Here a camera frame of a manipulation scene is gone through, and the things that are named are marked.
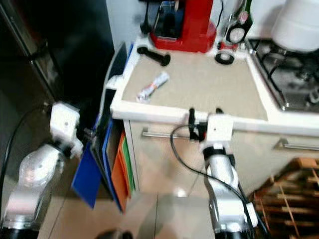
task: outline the white pot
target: white pot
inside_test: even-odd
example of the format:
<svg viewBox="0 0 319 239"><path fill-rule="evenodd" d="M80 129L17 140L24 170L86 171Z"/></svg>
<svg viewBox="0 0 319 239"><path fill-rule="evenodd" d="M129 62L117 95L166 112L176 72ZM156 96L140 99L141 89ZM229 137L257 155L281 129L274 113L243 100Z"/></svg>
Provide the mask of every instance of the white pot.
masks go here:
<svg viewBox="0 0 319 239"><path fill-rule="evenodd" d="M300 52L319 48L319 0L287 0L272 30L279 46Z"/></svg>

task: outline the orange folder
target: orange folder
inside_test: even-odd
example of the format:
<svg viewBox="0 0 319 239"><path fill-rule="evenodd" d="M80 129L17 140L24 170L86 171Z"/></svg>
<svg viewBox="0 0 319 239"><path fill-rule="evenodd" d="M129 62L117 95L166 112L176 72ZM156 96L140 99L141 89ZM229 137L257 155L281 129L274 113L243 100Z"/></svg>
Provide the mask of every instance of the orange folder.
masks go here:
<svg viewBox="0 0 319 239"><path fill-rule="evenodd" d="M122 144L124 141L125 133L122 132L118 152L116 154L113 170L112 170L112 182L115 192L118 196L122 212L125 212L127 198L131 198L129 178L127 174L127 168L124 161Z"/></svg>

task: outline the green folder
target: green folder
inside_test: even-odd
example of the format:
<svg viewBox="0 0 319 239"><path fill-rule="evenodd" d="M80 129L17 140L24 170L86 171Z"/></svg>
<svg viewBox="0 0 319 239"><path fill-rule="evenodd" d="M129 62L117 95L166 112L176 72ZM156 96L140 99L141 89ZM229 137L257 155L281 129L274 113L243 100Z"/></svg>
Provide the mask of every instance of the green folder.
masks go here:
<svg viewBox="0 0 319 239"><path fill-rule="evenodd" d="M132 166L131 166L128 142L126 141L126 136L124 137L124 140L123 140L122 151L123 151L124 161L125 161L125 165L128 172L130 192L132 194L132 192L135 190L135 184L134 184L134 178L132 173Z"/></svg>

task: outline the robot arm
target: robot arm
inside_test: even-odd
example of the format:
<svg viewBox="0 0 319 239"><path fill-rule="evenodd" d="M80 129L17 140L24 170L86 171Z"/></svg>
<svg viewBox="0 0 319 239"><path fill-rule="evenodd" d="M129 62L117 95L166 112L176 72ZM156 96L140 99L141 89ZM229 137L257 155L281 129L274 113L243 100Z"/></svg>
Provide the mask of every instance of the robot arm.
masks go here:
<svg viewBox="0 0 319 239"><path fill-rule="evenodd" d="M240 193L237 172L226 154L232 130L233 121L229 116L209 116L207 133L201 148L207 174L223 181ZM215 238L250 238L251 227L256 227L258 223L252 204L246 204L216 180L205 177L204 183L209 193L209 211Z"/></svg>
<svg viewBox="0 0 319 239"><path fill-rule="evenodd" d="M37 238L66 158L82 153L83 145L76 137L79 118L78 110L72 106L53 105L50 119L53 143L42 145L22 160L18 183L5 208L1 238Z"/></svg>
<svg viewBox="0 0 319 239"><path fill-rule="evenodd" d="M190 139L201 142L206 173L189 167L178 155L173 135L184 126L176 128L171 133L172 149L181 164L205 176L204 183L209 193L209 211L215 238L253 239L254 228L257 225L263 229L264 236L269 238L269 232L256 214L253 204L243 195L233 157L226 154L232 137L232 118L222 114L220 109L217 109L216 113L208 117L208 122L195 124L194 109L190 109L188 125L184 125L189 128Z"/></svg>

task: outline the black dumbbell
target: black dumbbell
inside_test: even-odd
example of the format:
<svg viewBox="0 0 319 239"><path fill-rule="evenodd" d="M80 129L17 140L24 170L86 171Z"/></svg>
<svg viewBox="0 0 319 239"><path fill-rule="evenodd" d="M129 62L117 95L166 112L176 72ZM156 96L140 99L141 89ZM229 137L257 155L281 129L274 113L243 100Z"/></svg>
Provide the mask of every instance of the black dumbbell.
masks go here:
<svg viewBox="0 0 319 239"><path fill-rule="evenodd" d="M156 52L148 50L148 48L145 46L139 47L138 53L141 55L144 54L144 55L152 58L153 60L159 62L161 66L167 66L170 62L170 55L169 54L166 54L165 56L163 56L163 55L160 55Z"/></svg>

